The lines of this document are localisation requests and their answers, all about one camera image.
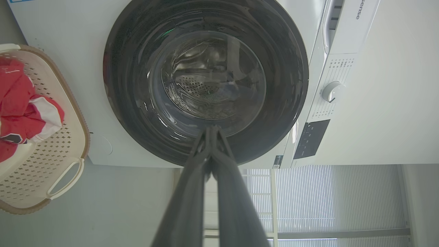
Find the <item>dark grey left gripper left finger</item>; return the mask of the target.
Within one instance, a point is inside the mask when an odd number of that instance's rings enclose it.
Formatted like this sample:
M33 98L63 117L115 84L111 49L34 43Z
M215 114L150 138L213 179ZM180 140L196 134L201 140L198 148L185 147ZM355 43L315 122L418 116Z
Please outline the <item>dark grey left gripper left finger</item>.
M204 186L211 173L212 127L196 139L151 247L202 247Z

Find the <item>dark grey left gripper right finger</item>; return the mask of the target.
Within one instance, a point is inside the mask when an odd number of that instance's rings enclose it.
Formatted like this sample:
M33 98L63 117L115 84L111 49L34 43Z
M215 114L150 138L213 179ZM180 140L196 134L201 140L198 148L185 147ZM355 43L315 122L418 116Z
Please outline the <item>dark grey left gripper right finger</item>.
M210 137L211 168L218 186L220 247L270 247L224 132L212 126Z

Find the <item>dark round washer door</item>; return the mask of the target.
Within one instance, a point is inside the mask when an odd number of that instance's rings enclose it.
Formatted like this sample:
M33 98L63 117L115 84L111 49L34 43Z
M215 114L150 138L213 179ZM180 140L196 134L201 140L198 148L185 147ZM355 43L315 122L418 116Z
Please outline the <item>dark round washer door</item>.
M303 109L305 45L276 0L131 0L107 39L111 108L144 150L183 165L220 127L238 164L264 155Z

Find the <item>white front-load washing machine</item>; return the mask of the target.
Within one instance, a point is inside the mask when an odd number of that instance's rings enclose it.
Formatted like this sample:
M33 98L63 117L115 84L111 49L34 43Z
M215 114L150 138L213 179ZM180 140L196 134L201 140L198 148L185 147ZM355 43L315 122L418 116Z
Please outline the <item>white front-load washing machine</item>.
M118 167L182 165L144 150L116 118L106 94L108 35L131 0L0 0L28 45L59 67L91 131L89 158ZM309 81L292 129L245 168L306 165L439 164L439 0L380 0L359 53L326 54L327 0L276 0L303 39ZM335 104L322 98L331 82L346 86ZM330 120L315 156L294 160L306 122Z

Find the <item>black washer display panel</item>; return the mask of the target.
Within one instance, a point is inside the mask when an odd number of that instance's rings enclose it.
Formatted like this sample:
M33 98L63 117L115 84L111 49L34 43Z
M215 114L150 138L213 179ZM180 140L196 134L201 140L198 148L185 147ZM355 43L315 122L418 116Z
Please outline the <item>black washer display panel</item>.
M315 156L330 120L306 122L293 157L294 160Z

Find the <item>beige perforated laundry basket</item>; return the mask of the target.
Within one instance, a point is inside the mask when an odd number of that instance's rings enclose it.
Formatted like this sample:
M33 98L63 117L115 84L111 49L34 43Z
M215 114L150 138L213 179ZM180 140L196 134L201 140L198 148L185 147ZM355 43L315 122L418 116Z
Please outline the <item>beige perforated laundry basket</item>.
M31 214L77 183L85 167L90 135L70 87L48 55L24 44L0 44L0 58L23 62L36 92L54 99L65 112L57 133L40 143L23 144L0 163L0 210Z

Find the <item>white round control dial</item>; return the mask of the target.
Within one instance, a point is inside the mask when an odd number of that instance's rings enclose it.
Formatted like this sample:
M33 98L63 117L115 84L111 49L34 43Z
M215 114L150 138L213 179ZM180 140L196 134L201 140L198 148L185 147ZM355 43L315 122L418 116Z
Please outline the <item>white round control dial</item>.
M322 91L322 98L328 103L335 104L337 103L346 90L346 86L339 82L333 81L329 83Z

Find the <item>red and white garment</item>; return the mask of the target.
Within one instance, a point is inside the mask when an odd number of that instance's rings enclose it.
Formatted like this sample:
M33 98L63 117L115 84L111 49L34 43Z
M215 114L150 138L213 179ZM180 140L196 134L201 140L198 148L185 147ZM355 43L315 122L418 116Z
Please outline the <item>red and white garment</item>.
M22 62L0 58L0 162L19 145L40 143L61 130L64 116L55 100L36 93Z

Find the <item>white detergent drawer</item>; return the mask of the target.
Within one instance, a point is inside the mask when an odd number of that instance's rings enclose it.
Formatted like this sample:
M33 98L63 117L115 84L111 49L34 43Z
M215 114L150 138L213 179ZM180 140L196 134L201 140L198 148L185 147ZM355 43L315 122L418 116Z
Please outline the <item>white detergent drawer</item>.
M380 0L327 0L321 25L325 53L359 53L379 3Z

